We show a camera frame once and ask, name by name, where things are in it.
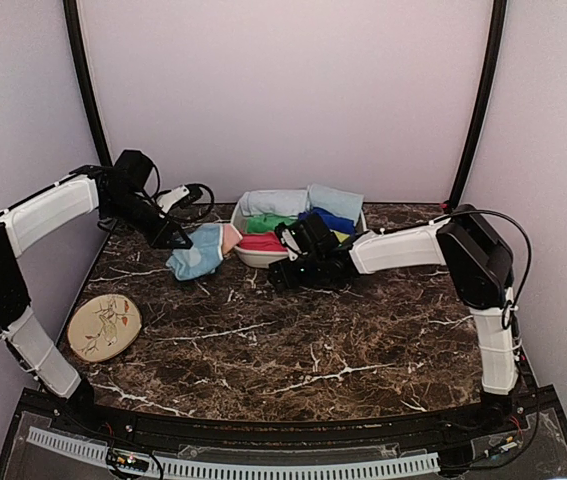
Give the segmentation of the large light blue towel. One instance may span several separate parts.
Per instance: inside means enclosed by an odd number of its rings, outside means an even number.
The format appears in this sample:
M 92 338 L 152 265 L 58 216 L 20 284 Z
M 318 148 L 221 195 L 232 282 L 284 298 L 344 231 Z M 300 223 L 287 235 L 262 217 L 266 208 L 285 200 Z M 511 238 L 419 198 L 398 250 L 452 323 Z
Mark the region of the large light blue towel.
M 238 202 L 244 216 L 274 214 L 296 217 L 306 211 L 309 204 L 308 192 L 302 189 L 248 191 Z

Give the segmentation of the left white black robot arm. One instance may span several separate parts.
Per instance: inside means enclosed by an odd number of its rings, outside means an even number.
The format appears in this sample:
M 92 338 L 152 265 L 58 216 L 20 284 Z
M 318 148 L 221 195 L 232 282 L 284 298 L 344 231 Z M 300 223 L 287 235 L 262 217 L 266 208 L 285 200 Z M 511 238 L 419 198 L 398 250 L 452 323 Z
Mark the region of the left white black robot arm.
M 66 225 L 94 215 L 123 223 L 153 249 L 191 247 L 185 222 L 175 212 L 206 196 L 193 183 L 147 189 L 154 162 L 139 150 L 125 150 L 109 166 L 83 165 L 60 180 L 0 210 L 0 343 L 21 369 L 66 405 L 64 417 L 83 436 L 104 427 L 103 412 L 91 404 L 90 382 L 59 350 L 38 319 L 24 257 Z

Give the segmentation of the white plastic basin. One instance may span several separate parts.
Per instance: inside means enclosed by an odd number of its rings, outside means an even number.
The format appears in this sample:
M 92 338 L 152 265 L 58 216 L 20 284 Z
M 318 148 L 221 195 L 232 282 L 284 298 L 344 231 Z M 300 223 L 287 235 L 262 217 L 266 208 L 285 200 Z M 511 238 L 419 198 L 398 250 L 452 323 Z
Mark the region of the white plastic basin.
M 235 226 L 240 233 L 244 236 L 245 233 L 245 219 L 249 216 L 244 216 L 238 206 L 238 203 L 234 207 L 234 211 L 231 216 L 230 223 Z M 363 206 L 360 213 L 360 216 L 357 221 L 355 222 L 356 233 L 362 232 L 366 229 L 366 222 L 363 214 Z M 251 251 L 251 250 L 244 250 L 238 247 L 238 245 L 234 248 L 236 251 L 239 259 L 245 263 L 246 265 L 252 268 L 267 268 L 271 263 L 281 260 L 287 256 L 286 252 L 259 252 L 259 251 Z

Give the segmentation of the blue patterned cartoon towel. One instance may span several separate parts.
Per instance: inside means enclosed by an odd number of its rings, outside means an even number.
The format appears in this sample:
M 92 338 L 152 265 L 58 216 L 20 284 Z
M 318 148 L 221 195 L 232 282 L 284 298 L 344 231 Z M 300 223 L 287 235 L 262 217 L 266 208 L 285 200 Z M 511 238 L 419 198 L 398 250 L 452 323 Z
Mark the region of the blue patterned cartoon towel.
M 229 223 L 203 224 L 191 235 L 191 248 L 174 250 L 165 266 L 178 281 L 190 281 L 213 273 L 225 256 L 243 239 Z

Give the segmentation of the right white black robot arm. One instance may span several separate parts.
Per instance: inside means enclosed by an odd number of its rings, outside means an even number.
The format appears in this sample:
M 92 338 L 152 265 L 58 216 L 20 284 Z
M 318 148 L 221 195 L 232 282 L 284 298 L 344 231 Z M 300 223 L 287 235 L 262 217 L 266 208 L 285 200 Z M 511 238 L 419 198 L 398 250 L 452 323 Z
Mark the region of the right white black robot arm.
M 340 241 L 316 213 L 276 227 L 287 250 L 271 263 L 268 280 L 279 291 L 323 288 L 380 271 L 438 265 L 447 269 L 459 300 L 473 318 L 482 361 L 481 385 L 491 396 L 473 413 L 484 434 L 497 432 L 512 416 L 504 396 L 519 372 L 513 252 L 486 219 L 462 205 L 450 214 L 394 230 L 367 230 Z

